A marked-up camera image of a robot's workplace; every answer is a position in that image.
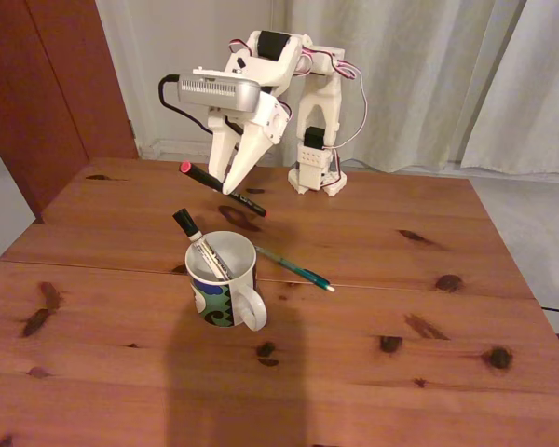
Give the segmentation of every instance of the robotic arm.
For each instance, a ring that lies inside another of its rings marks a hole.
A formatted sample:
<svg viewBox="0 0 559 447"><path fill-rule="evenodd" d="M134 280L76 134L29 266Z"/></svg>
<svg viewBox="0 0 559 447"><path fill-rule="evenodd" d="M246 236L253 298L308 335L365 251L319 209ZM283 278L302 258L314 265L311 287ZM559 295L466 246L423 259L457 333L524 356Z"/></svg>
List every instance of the robotic arm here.
<svg viewBox="0 0 559 447"><path fill-rule="evenodd" d="M280 142L292 118L287 104L278 100L294 75L308 75L298 113L298 164L289 181L300 194L323 188L334 196L346 184L334 150L339 130L341 77L354 72L342 60L344 50L313 47L306 34L255 31L243 48L233 52L223 72L198 68L183 74L178 83L181 102L210 107L208 127L213 142L209 173L224 184L224 194L234 191L263 154ZM319 106L325 128L309 125ZM230 171L226 168L235 147ZM336 171L331 172L335 160Z"/></svg>

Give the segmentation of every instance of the wooden door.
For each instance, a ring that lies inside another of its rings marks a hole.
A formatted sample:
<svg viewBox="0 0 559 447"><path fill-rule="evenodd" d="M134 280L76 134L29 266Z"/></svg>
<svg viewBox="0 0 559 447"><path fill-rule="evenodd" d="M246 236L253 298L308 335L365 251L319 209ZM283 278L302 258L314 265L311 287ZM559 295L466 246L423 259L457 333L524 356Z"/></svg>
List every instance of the wooden door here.
<svg viewBox="0 0 559 447"><path fill-rule="evenodd" d="M36 216L93 157L137 157L94 0L0 0L0 156Z"/></svg>

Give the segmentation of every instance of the mug pattern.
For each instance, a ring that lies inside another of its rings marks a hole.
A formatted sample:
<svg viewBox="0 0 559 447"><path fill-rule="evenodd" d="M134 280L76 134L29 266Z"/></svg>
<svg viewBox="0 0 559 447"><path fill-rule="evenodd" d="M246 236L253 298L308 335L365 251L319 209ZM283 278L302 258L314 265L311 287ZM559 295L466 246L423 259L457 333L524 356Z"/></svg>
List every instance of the mug pattern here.
<svg viewBox="0 0 559 447"><path fill-rule="evenodd" d="M200 315L213 326L229 328L234 326L232 312L232 293L229 286L212 286L191 277L196 293L205 300L205 308Z"/></svg>

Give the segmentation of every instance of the black marker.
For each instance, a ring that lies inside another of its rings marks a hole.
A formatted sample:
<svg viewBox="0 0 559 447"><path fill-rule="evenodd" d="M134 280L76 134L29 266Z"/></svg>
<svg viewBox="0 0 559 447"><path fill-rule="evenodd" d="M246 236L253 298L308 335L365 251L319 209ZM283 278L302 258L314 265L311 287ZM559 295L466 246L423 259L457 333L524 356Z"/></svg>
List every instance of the black marker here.
<svg viewBox="0 0 559 447"><path fill-rule="evenodd" d="M205 186L209 186L211 189L214 189L218 193L222 192L223 184L217 180L215 177L210 175L208 172L205 172L203 169L200 169L193 165L190 161L184 161L182 165L180 165L180 172L182 174L186 174L191 179L196 180L197 182L204 184ZM255 212L261 217L267 216L267 211L254 203L248 197L243 196L242 194L237 193L236 191L232 191L228 194L229 197L232 197L237 202L240 202L249 210Z"/></svg>

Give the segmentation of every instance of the mug handle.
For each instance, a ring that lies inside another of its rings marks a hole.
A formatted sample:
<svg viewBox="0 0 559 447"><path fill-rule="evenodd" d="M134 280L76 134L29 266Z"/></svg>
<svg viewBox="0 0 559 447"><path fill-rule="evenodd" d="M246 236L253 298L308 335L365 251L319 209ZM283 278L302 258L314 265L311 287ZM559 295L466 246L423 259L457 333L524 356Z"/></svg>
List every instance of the mug handle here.
<svg viewBox="0 0 559 447"><path fill-rule="evenodd" d="M267 311L263 299L251 286L244 285L237 292L240 295L238 311L244 324L251 331L259 331L267 323Z"/></svg>

